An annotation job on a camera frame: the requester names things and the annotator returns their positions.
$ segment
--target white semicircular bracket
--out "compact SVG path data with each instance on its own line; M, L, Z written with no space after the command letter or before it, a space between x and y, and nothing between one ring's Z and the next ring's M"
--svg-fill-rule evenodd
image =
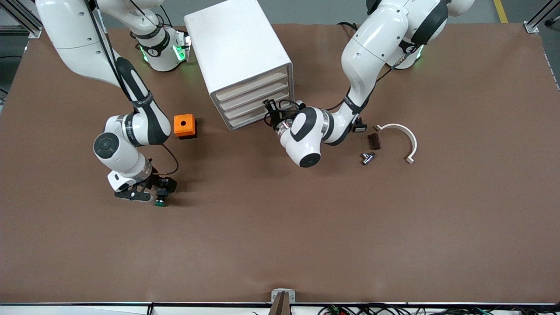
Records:
M410 152L410 154L407 156L407 162L408 164L414 163L414 159L412 158L412 156L416 153L416 149L418 148L418 141L416 141L416 136L414 135L414 133L412 133L410 129L401 124L386 124L383 127L377 125L375 127L377 131L382 131L383 129L387 128L395 128L407 134L407 136L410 138L410 142L412 143L412 152Z

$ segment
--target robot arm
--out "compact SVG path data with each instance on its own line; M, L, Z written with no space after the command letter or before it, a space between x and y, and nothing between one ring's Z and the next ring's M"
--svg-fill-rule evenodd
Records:
M338 145L367 105L376 78L387 63L406 68L419 57L407 57L443 30L449 15L464 13L474 0L368 0L370 15L342 53L342 68L350 81L348 94L336 113L308 107L290 119L275 121L274 129L290 158L310 167L321 158L320 144Z
M157 71L173 70L186 60L185 33L164 26L150 8L164 0L98 0L99 9L126 25L141 45L146 61Z
M283 122L280 141L291 159L301 167L319 162L320 144L341 143L367 105L377 75L407 32L404 8L381 6L360 26L342 53L342 68L350 80L350 90L340 109L331 114L307 107L293 120Z
M94 142L95 155L112 170L108 180L113 190L119 193L153 178L155 170L136 147L163 144L171 126L132 64L112 49L100 16L95 16L97 12L92 12L84 0L35 3L53 46L68 68L119 86L133 105L134 112L109 118L104 133ZM151 199L147 195L143 193L142 201ZM138 200L129 195L125 198Z

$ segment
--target green led light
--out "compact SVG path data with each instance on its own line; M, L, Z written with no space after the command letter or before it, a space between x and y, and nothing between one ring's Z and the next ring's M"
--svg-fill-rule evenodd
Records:
M179 61L183 61L185 60L185 53L183 52L184 49L181 47L177 47L175 45L173 45L173 51L175 52L175 54L177 55L177 59Z
M146 53L144 52L144 49L142 48L142 46L140 46L140 51L142 52L142 54L144 55L144 60L146 62L148 62L148 57L146 57Z

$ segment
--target black cable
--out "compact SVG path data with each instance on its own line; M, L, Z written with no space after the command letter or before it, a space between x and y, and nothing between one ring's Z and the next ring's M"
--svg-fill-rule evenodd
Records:
M325 306L324 308L322 308L321 310L319 310L319 312L317 313L317 315L321 315L321 312L324 311L324 310L326 310L326 309L328 309L328 308L329 308L328 306Z
M433 313L431 315L478 315L479 311L473 309L462 309L462 308L448 308L443 312Z
M557 2L552 8L550 8L550 10L548 10L548 12L545 13L543 15L543 17L541 17L540 20L537 21L537 23L535 23L535 25L538 25L539 23L541 23L559 4L560 4L560 2Z
M396 306L393 305L393 308L397 310L397 312L399 312L399 314L406 314L406 315L412 315L408 310L406 310L405 308L402 308L400 306Z
M554 1L554 0L550 0L547 4L545 4L544 7L542 7L542 8L539 10L539 12L537 12L537 13L535 14L535 16L533 16L533 17L531 18L531 20L529 20L529 22L527 22L527 24L531 24L531 22L532 22L541 12L543 12L544 9L545 9L546 7L548 7L548 5L551 4L553 1Z
M163 7L162 5L160 5L160 7L161 7L161 10L164 12L165 17L167 17L167 23L169 23L169 24L167 24L167 25L170 26L170 27L173 27L173 26L171 25L171 20L169 19L169 15L167 15L167 12L165 12L164 7Z
M174 174L177 170L179 170L179 161L177 161L177 158L175 157L175 155L173 154L173 152L171 152L171 150L169 150L163 143L160 144L162 147L165 148L165 150L167 150L167 152L169 152L169 154L171 154L171 157L175 160L175 169L173 170L173 172L169 172L169 173L154 173L154 175L171 175Z
M157 16L157 24L158 24L158 26L156 26L156 27L162 27L162 26L164 26L164 25L170 26L170 25L168 25L168 24L165 24L165 20L164 20L164 18L161 16L161 14L156 13L156 16Z
M146 312L146 315L152 315L153 314L153 303L150 303L150 305L148 305L148 311Z
M372 308L372 307L377 307L380 308L379 311L374 312L374 315L377 315L378 313L380 313L381 311L387 311L389 313L391 313L391 315L396 315L395 312L391 311L390 307L392 307L391 305L388 304L382 304L382 303L373 303L373 304L369 304L368 305L368 309Z
M353 30L355 30L355 31L358 30L358 26L356 25L356 23L350 24L350 23L348 23L348 22L340 22L340 23L337 23L337 25L348 25L348 26L350 26Z
M516 311L520 311L521 314L523 314L523 315L529 315L528 312L523 307L518 307L518 306L515 306L515 305L498 305L498 306L490 309L488 312L496 311L496 310L499 310L499 309L507 310L507 311L511 311L511 310L514 309Z
M135 3L133 0L128 0L128 1L130 1L130 2L132 3L132 5L133 5L138 11L140 11L140 13L146 18L146 20L148 20L153 26L159 27L158 25L155 25L155 24L152 22L152 20L150 20L150 19L148 18L148 16L146 16L146 14L144 13L144 11L142 11L142 9L140 9L140 7L137 6L136 3Z
M280 101L278 102L278 105L280 105L280 107L282 107L282 102L288 102L288 103L294 105L296 108L299 108L299 107L300 107L300 105L299 105L298 103L296 103L296 102L294 102L294 101L292 101L292 100L288 100L288 99L280 100Z
M388 75L389 72L391 72L393 69L394 69L393 67L389 68L389 70L387 70L387 72L383 73L383 75L380 78L375 80L375 83L378 83L379 81L381 81L381 79L384 78L386 75Z
M89 7L89 3L88 0L84 0L85 4L87 7ZM97 0L94 0L95 3L95 7L99 9L99 4L97 4ZM111 50L111 55L109 55L109 52L107 51L107 47L105 46L105 43L103 41L103 36L101 36L101 31L99 30L99 27L97 27L97 20L94 17L94 12L93 10L88 10L90 13L90 18L91 18L91 22L94 24L95 27L95 33L97 33L97 37L99 38L99 42L101 47L103 48L103 52L105 53L105 58L107 58L107 61L109 62L109 65L111 66L111 70L113 71L113 74L115 75L115 78L117 80L117 82L119 83L119 86L121 88L121 90L123 90L124 95L127 96L127 99L129 101L132 101L130 98L130 95L128 94L128 91L126 89L126 87L124 86L124 82L123 82L123 78L120 76L119 72L117 72L115 65L116 65L116 59L115 59L115 55L113 54L113 46L111 45L111 41L109 40L109 34L105 34L106 35L106 39L107 39L107 44L109 45L109 49Z
M341 309L348 312L348 315L356 315L356 313L348 307L341 307Z
M327 109L325 109L325 110L326 110L327 112L328 112L328 111L330 111L330 110L333 110L333 109L335 109L335 108L339 107L340 105L342 105L342 103L344 103L344 101L343 101L343 100L342 100L342 101L340 101L340 103L338 103L337 105L335 105L335 106L333 106L333 107L331 107L331 108L327 108Z
M264 120L264 123L267 124L268 127L272 127L272 125L271 125L269 122L267 122L267 118L270 117L270 115L271 115L272 113L281 113L281 114L293 113L293 114L297 114L297 113L299 113L299 112L300 112L299 110L294 110L294 109L273 109L273 110L267 112L267 113L264 115L263 120ZM285 116L283 120L285 120L285 119L290 119L290 118L292 118L292 117L290 117L290 116Z

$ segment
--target floor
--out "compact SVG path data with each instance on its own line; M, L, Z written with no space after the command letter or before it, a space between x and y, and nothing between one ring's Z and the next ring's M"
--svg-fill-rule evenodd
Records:
M222 2L223 0L167 0L164 3L169 18L174 25L183 24L183 16L202 8ZM548 0L501 0L509 22L523 22L532 17ZM451 17L450 23L499 23L495 2L500 0L476 0L472 8L464 15ZM360 23L366 18L365 0L259 0L264 12L271 23L299 23L299 24L336 24L341 21ZM160 8L154 11L161 13ZM560 15L560 6L550 16ZM111 18L104 17L107 27L123 27ZM2 9L0 9L0 25L14 24ZM552 69L560 73L560 22L547 28L539 27L545 50ZM24 36L0 36L0 57L7 55L21 55L27 43ZM0 88L9 91L20 59L17 57L0 59Z

